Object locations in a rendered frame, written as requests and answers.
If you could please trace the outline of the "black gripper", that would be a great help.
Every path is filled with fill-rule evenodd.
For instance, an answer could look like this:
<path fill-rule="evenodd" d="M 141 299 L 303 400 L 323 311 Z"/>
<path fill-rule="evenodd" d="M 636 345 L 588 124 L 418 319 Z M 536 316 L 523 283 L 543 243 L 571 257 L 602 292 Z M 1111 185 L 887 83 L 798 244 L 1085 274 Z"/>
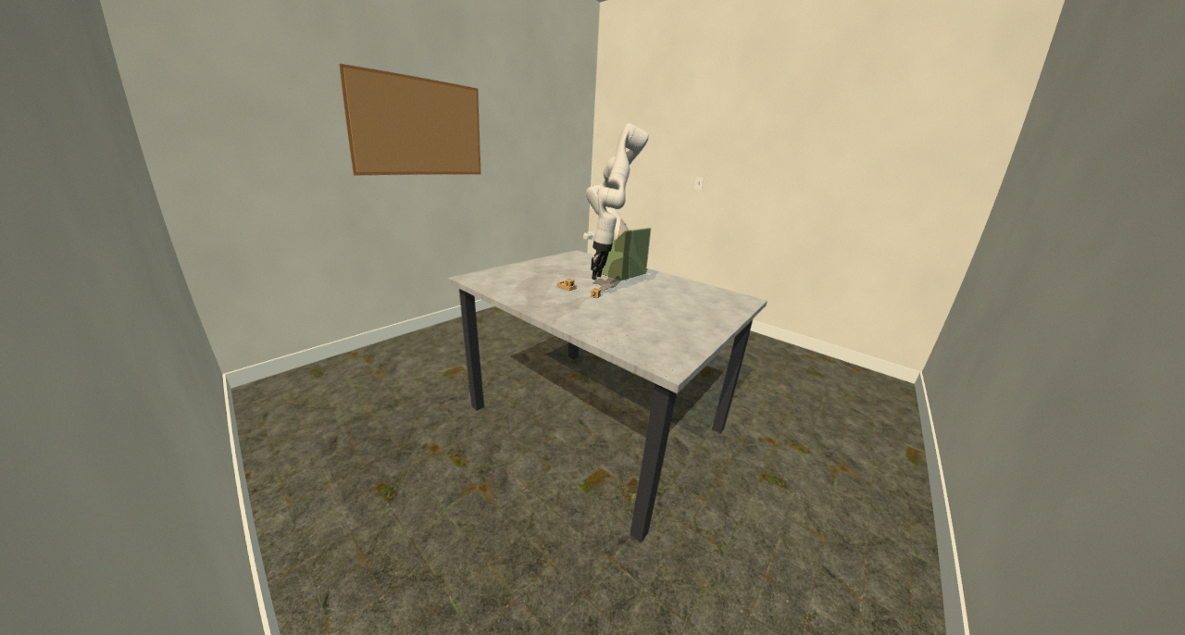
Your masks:
<path fill-rule="evenodd" d="M 606 259 L 608 259 L 608 252 L 611 251 L 611 245 L 604 245 L 603 243 L 592 240 L 592 250 L 596 250 L 595 258 L 592 258 L 592 264 L 590 265 L 590 269 L 592 269 L 592 280 L 597 280 L 597 277 L 602 276 L 602 271 L 604 271 L 606 267 Z"/>

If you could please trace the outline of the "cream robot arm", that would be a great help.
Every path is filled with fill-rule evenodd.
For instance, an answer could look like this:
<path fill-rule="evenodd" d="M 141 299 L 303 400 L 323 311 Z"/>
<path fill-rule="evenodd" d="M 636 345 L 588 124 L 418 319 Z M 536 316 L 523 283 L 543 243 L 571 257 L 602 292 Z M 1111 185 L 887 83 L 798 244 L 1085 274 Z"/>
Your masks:
<path fill-rule="evenodd" d="M 595 213 L 598 214 L 598 223 L 596 231 L 587 231 L 583 239 L 611 245 L 619 235 L 628 230 L 626 223 L 619 217 L 617 209 L 624 207 L 624 187 L 628 175 L 630 175 L 630 162 L 647 145 L 648 137 L 647 132 L 630 123 L 624 126 L 619 134 L 617 158 L 613 156 L 606 163 L 604 182 L 592 185 L 587 190 L 587 199 Z M 627 153 L 626 147 L 629 149 Z"/>

